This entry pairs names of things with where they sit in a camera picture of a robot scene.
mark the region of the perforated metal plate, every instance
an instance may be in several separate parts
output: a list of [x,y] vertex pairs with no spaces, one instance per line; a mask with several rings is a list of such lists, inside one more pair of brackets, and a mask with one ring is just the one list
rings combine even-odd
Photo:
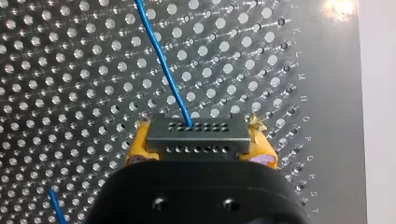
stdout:
[[[255,111],[314,223],[365,222],[357,3],[146,1],[193,117]],[[0,0],[0,222],[81,223],[142,116],[181,116],[132,0]]]

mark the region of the hole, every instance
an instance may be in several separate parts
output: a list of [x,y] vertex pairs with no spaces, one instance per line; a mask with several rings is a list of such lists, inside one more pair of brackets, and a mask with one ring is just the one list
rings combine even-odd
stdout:
[[271,79],[271,86],[277,87],[280,85],[280,78],[279,77],[273,77]]
[[255,63],[253,60],[251,60],[251,59],[249,59],[249,60],[247,60],[247,61],[245,62],[245,67],[246,67],[248,70],[251,70],[252,68],[254,68],[255,65],[256,65],[256,63]]
[[235,212],[241,208],[240,204],[236,202],[234,199],[224,200],[223,207],[229,212]]
[[248,21],[248,14],[246,12],[243,12],[239,15],[238,20],[240,23],[244,24]]
[[226,21],[223,18],[218,18],[216,20],[216,27],[218,27],[218,29],[222,29],[225,26]]
[[227,51],[230,48],[230,44],[227,41],[223,41],[220,43],[219,48],[221,51]]
[[209,97],[209,98],[213,98],[215,95],[216,95],[216,91],[213,90],[213,89],[209,89],[206,92],[206,96]]
[[295,189],[296,189],[296,191],[299,191],[299,192],[303,191],[305,189],[305,183],[304,182],[297,183],[295,185]]
[[249,36],[245,36],[245,37],[242,39],[242,45],[243,45],[245,48],[249,47],[249,46],[251,45],[251,42],[252,42],[252,40],[251,40],[251,38],[250,38]]
[[219,114],[220,114],[220,111],[219,111],[218,109],[216,109],[216,108],[214,108],[214,109],[212,109],[212,110],[210,111],[210,116],[211,116],[212,118],[218,117]]
[[204,30],[204,26],[200,22],[197,22],[194,24],[193,30],[196,34],[200,34]]
[[258,87],[259,87],[259,84],[258,84],[256,81],[251,81],[251,82],[248,84],[248,88],[249,88],[251,91],[257,90]]
[[118,40],[115,40],[111,43],[111,48],[113,48],[115,51],[118,51],[121,49],[121,43]]
[[251,105],[251,109],[252,109],[254,112],[259,111],[260,108],[262,108],[262,104],[260,104],[259,102],[254,102],[254,103]]
[[211,147],[204,147],[204,152],[205,152],[205,153],[208,153],[208,152],[211,151],[211,149],[212,149]]
[[176,98],[173,95],[170,95],[166,98],[166,103],[168,103],[169,105],[172,105],[176,102]]
[[111,113],[118,114],[120,112],[120,108],[117,105],[111,106]]
[[173,31],[172,31],[172,35],[173,35],[174,38],[179,38],[179,37],[182,36],[182,34],[183,34],[183,32],[182,32],[181,29],[178,28],[178,27],[175,27],[175,28],[173,29]]
[[198,0],[190,0],[189,2],[189,8],[190,9],[197,9],[199,6],[199,1]]
[[129,104],[129,109],[130,109],[130,110],[136,111],[137,108],[138,108],[138,106],[137,106],[137,104],[136,104],[135,102],[131,102],[131,103]]
[[221,151],[222,151],[223,153],[228,153],[228,152],[230,152],[230,148],[229,148],[229,147],[223,147],[223,148],[221,149]]
[[81,1],[79,3],[79,9],[81,9],[81,11],[88,11],[88,9],[90,9],[90,4],[86,1]]
[[120,132],[123,132],[125,130],[125,125],[123,125],[123,124],[117,124],[117,131],[120,133]]
[[283,105],[283,101],[281,99],[274,100],[274,107],[280,108]]
[[45,21],[49,21],[52,18],[52,15],[47,10],[44,10],[41,16]]
[[262,10],[262,17],[267,20],[272,16],[272,13],[273,10],[269,7],[266,7],[265,9]]
[[195,152],[195,153],[200,153],[201,150],[202,150],[201,147],[195,147],[195,148],[194,148],[194,152]]
[[189,92],[189,93],[187,93],[186,99],[187,99],[188,101],[190,101],[190,102],[193,101],[193,100],[195,100],[195,93],[193,93],[192,91]]
[[181,49],[177,52],[177,57],[179,60],[183,61],[187,58],[187,52],[185,50]]
[[191,79],[191,73],[189,73],[189,72],[184,72],[184,73],[181,75],[181,78],[183,78],[184,81],[189,81],[189,80]]
[[108,6],[108,3],[110,2],[110,0],[99,0],[99,4],[102,6],[102,7],[106,7],[106,6]]
[[275,64],[277,64],[277,57],[276,57],[276,55],[271,55],[271,56],[268,58],[268,63],[269,63],[270,65],[275,65]]
[[123,85],[125,91],[132,91],[133,87],[134,86],[130,82],[125,82]]
[[196,119],[196,118],[199,118],[199,117],[200,117],[200,115],[199,115],[198,112],[194,111],[194,112],[191,113],[191,118],[192,119]]
[[164,197],[158,197],[152,202],[152,209],[161,212],[168,206],[168,202]]
[[131,39],[131,43],[134,45],[134,47],[139,47],[142,44],[142,40],[139,36],[134,36]]
[[285,126],[285,124],[286,124],[286,121],[284,119],[278,119],[276,121],[276,127],[278,127],[278,128],[283,128]]
[[13,21],[13,20],[8,20],[8,21],[6,22],[6,26],[7,26],[8,29],[13,30],[13,29],[15,29],[15,27],[16,27],[17,25],[16,25],[15,21]]
[[168,11],[169,15],[174,15],[177,13],[177,6],[175,4],[169,4],[167,11]]
[[111,87],[111,86],[106,86],[106,87],[105,87],[105,93],[106,93],[107,95],[112,95],[112,94],[114,93],[114,88]]
[[4,45],[0,45],[0,54],[6,54],[7,53],[7,48]]
[[226,74],[230,74],[233,71],[233,66],[230,63],[224,64],[223,71]]
[[154,20],[155,17],[157,16],[157,13],[156,13],[155,10],[152,9],[152,8],[149,8],[149,9],[147,10],[146,14],[148,15],[148,19],[149,19],[149,20]]
[[205,56],[208,53],[207,47],[201,46],[198,48],[198,54],[201,56]]
[[273,32],[268,32],[265,35],[265,41],[267,41],[268,43],[271,43],[275,40],[275,34]]
[[241,111],[241,108],[239,108],[238,105],[233,105],[233,106],[231,107],[231,113],[233,113],[233,114],[237,114],[237,113],[239,113],[240,111]]
[[125,21],[128,24],[134,24],[134,22],[136,21],[136,18],[134,17],[134,14],[129,13],[125,16]]
[[137,66],[139,66],[139,68],[144,68],[147,65],[148,65],[148,63],[146,62],[146,59],[139,58],[137,60]]
[[210,68],[204,68],[204,70],[202,71],[202,75],[204,76],[204,77],[210,77],[210,76],[212,76],[212,69],[210,69]]
[[228,86],[228,88],[227,88],[227,92],[229,93],[229,94],[234,94],[235,92],[236,92],[236,87],[235,87],[235,85],[230,85],[230,86]]
[[144,88],[148,89],[148,88],[151,87],[151,85],[152,85],[152,82],[151,82],[150,79],[144,79],[144,80],[143,80],[143,87],[144,87]]
[[116,23],[114,22],[113,19],[107,19],[105,22],[105,25],[107,27],[107,29],[113,29],[114,27],[116,27]]

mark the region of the screw hole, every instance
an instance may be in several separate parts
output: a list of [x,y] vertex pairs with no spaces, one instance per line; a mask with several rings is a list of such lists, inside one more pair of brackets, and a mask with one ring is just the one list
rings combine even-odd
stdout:
[[165,198],[160,197],[160,198],[156,198],[154,199],[153,203],[152,203],[152,209],[161,212],[163,211],[163,209],[165,209],[167,207],[168,203],[166,201]]
[[205,148],[204,148],[204,152],[207,153],[207,152],[209,152],[209,151],[210,151],[210,147],[205,147]]
[[227,211],[230,211],[230,212],[238,211],[241,208],[240,204],[233,199],[225,200],[223,202],[223,206]]
[[195,147],[194,152],[200,153],[201,152],[201,148],[200,147]]

